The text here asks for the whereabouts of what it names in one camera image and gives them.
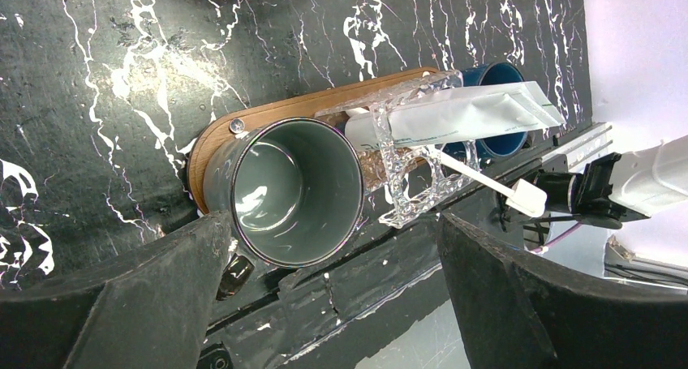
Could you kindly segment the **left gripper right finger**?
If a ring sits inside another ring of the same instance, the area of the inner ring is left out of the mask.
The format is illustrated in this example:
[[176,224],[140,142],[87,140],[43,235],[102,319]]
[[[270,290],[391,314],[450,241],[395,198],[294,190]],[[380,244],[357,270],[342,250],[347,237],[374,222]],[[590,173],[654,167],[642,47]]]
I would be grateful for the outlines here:
[[437,247],[473,368],[684,368],[687,299],[574,271],[440,218]]

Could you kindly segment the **grey green mug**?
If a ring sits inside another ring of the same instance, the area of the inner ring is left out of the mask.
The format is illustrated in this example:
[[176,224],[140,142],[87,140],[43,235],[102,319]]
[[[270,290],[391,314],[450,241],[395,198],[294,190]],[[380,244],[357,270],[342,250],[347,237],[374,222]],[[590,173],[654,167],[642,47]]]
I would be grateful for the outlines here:
[[286,118],[225,142],[203,180],[206,207],[230,224],[217,300],[236,294],[257,260],[300,269],[333,257],[359,224],[364,191],[354,147],[320,120]]

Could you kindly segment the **black capped toothpaste tube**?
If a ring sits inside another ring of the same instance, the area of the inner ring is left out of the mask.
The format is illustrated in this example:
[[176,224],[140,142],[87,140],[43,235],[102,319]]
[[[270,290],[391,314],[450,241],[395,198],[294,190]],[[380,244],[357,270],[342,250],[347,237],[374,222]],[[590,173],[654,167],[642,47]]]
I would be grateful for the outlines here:
[[[495,87],[443,88],[392,110],[393,144],[398,148],[449,144],[475,140],[477,111],[472,107],[491,90],[504,92],[519,112],[518,124],[526,131],[558,127],[564,117],[535,81]],[[358,115],[338,124],[338,129],[359,151],[373,151],[370,114]]]

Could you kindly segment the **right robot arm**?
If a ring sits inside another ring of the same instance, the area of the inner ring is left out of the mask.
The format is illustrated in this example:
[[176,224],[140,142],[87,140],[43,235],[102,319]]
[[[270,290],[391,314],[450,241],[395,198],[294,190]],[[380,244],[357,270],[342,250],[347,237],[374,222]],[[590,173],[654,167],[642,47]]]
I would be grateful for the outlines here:
[[586,165],[581,174],[540,170],[527,178],[545,191],[545,210],[558,217],[500,216],[503,230],[516,225],[577,221],[619,230],[687,201],[687,137],[636,152],[612,152]]

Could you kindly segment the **dark blue mug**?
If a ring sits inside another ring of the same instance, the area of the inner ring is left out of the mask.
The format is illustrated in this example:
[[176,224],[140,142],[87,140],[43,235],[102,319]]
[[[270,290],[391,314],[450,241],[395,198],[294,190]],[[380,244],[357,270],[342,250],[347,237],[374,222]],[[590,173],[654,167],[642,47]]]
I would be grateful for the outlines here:
[[[461,70],[468,88],[495,87],[523,81],[522,73],[509,62],[492,62]],[[519,112],[504,92],[493,89],[472,107],[477,111],[478,131],[473,133],[481,159],[502,159],[514,155],[526,143],[527,131],[518,124]]]

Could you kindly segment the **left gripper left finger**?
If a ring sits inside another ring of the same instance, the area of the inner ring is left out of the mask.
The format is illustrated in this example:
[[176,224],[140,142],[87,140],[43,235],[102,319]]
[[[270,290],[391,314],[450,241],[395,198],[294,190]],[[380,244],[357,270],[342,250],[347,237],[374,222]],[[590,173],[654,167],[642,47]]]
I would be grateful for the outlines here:
[[133,251],[1,293],[4,368],[193,368],[229,260],[214,212]]

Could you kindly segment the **clear packaged toothbrushes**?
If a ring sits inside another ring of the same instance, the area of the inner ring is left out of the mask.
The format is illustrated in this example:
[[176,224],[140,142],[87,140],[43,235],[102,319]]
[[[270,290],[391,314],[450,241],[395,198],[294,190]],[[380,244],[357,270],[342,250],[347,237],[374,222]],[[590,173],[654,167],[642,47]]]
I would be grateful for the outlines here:
[[443,88],[463,86],[461,71],[423,73],[419,78],[371,92],[316,113],[316,118],[330,124],[349,117],[346,109],[366,108],[372,118],[372,152],[361,152],[366,187],[370,193],[381,188],[389,210],[377,220],[394,228],[402,228],[420,215],[465,187],[470,179],[461,174],[443,173],[440,154],[434,145],[396,148],[393,146],[392,110]]

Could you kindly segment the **brown wooden oval tray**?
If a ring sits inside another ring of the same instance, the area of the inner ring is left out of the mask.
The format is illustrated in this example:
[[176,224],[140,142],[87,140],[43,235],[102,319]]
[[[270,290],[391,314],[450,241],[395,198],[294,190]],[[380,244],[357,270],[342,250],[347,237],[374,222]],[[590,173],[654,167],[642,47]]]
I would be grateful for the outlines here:
[[285,118],[314,118],[316,113],[321,110],[334,107],[346,101],[358,99],[371,92],[400,84],[410,79],[419,78],[425,72],[435,73],[437,69],[433,67],[421,67],[380,78],[368,79],[355,84],[329,88],[299,97],[292,97],[290,99],[240,110],[224,115],[218,120],[211,122],[192,144],[192,150],[187,160],[188,190],[190,192],[190,197],[196,204],[199,214],[204,215],[209,212],[203,192],[206,166],[213,154],[226,141],[234,139],[234,134],[230,131],[230,123],[233,120],[238,119],[242,121],[244,130],[250,132]]

